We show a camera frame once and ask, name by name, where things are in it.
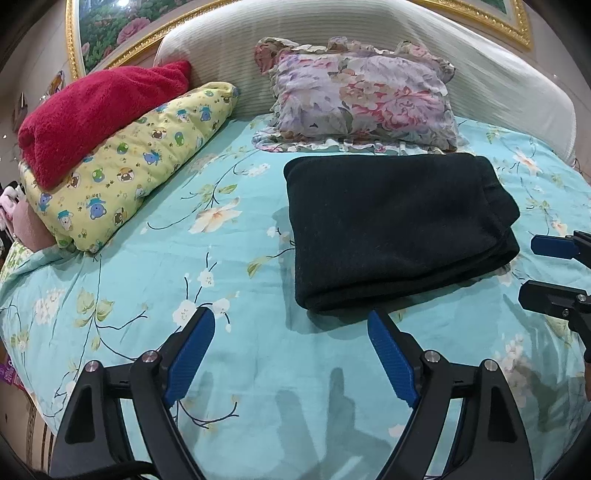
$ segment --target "rose painting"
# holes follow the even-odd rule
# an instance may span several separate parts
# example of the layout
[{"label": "rose painting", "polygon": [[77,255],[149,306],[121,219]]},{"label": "rose painting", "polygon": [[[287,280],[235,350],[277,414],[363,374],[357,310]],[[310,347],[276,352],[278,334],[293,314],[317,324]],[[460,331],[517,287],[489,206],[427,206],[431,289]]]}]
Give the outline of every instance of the rose painting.
[{"label": "rose painting", "polygon": [[86,73],[126,40],[191,0],[79,0],[80,45]]}]

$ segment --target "upholstered headboard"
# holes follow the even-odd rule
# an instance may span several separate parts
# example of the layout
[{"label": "upholstered headboard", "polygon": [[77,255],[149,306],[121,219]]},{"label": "upholstered headboard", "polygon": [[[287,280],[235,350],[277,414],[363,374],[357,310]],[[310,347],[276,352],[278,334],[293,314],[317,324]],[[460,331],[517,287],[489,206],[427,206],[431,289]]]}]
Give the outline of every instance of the upholstered headboard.
[{"label": "upholstered headboard", "polygon": [[326,45],[334,36],[378,48],[401,40],[425,45],[457,68],[447,84],[456,115],[528,133],[574,160],[574,107],[558,86],[505,48],[407,0],[241,0],[172,30],[155,64],[189,60],[194,87],[231,82],[241,91],[234,116],[258,115],[274,98],[253,60],[256,42]]}]

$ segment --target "blue gripper pad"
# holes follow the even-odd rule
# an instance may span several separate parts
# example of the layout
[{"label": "blue gripper pad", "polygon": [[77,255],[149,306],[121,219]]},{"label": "blue gripper pad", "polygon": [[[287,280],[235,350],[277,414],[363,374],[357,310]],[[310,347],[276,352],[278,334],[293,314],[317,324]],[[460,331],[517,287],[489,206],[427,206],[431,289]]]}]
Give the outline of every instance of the blue gripper pad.
[{"label": "blue gripper pad", "polygon": [[396,396],[414,408],[419,396],[414,388],[413,369],[376,312],[368,316],[368,335]]},{"label": "blue gripper pad", "polygon": [[579,247],[571,238],[536,235],[531,239],[531,251],[545,257],[566,258],[570,260],[579,254]]},{"label": "blue gripper pad", "polygon": [[206,309],[191,335],[168,369],[168,388],[164,393],[167,408],[187,395],[197,369],[212,342],[216,330],[213,312]]}]

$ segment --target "framed painting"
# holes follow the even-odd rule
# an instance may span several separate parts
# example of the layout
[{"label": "framed painting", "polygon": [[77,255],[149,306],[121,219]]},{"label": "framed painting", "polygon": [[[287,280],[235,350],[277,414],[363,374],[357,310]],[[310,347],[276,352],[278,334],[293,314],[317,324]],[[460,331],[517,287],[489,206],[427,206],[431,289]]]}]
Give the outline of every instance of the framed painting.
[{"label": "framed painting", "polygon": [[[72,79],[136,59],[176,26],[236,1],[240,0],[66,0]],[[531,47],[522,0],[412,1],[518,48]]]},{"label": "framed painting", "polygon": [[413,0],[520,50],[532,39],[523,0]]}]

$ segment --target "blue bedspread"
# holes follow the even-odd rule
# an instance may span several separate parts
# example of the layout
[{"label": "blue bedspread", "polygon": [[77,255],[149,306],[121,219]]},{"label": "blue bedspread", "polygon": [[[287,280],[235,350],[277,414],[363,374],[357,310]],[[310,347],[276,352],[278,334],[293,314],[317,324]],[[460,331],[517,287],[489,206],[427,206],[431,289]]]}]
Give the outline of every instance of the blue bedspread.
[{"label": "blue bedspread", "polygon": [[[253,149],[263,118],[226,124],[97,256],[13,252],[0,275],[0,333],[57,431],[87,361],[113,365],[158,348],[207,305],[215,337],[188,396],[172,409],[207,477],[372,479],[410,411],[370,344],[367,312],[318,316],[296,305],[282,170],[301,154]],[[462,119],[460,132],[468,140],[460,150],[487,156],[515,197],[521,253],[494,274],[387,308],[421,346],[450,361],[499,361],[541,477],[589,413],[582,349],[563,320],[524,312],[517,295],[528,278],[591,290],[584,266],[529,248],[535,233],[588,231],[591,189],[535,138]],[[401,154],[416,151],[403,146]],[[445,464],[459,407],[452,402],[433,475]],[[129,402],[124,410],[144,457]]]}]

